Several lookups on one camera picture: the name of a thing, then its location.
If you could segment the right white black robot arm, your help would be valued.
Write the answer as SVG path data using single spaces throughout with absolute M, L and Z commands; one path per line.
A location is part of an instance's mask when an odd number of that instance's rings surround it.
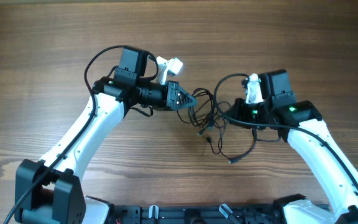
M 242 74 L 245 97 L 223 116 L 253 131 L 270 128 L 306 162 L 332 210 L 295 194 L 273 203 L 275 223 L 358 223 L 358 171 L 310 101 L 297 101 L 286 70 Z

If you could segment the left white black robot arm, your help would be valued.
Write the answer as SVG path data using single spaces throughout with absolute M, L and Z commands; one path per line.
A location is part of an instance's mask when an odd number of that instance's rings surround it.
M 89 101 L 66 134 L 38 161 L 16 170 L 15 204 L 7 214 L 18 223 L 117 223 L 114 205 L 85 196 L 81 182 L 106 136 L 130 110 L 150 117 L 196 104 L 172 77 L 183 66 L 147 50 L 121 47 L 118 65 L 87 84 Z

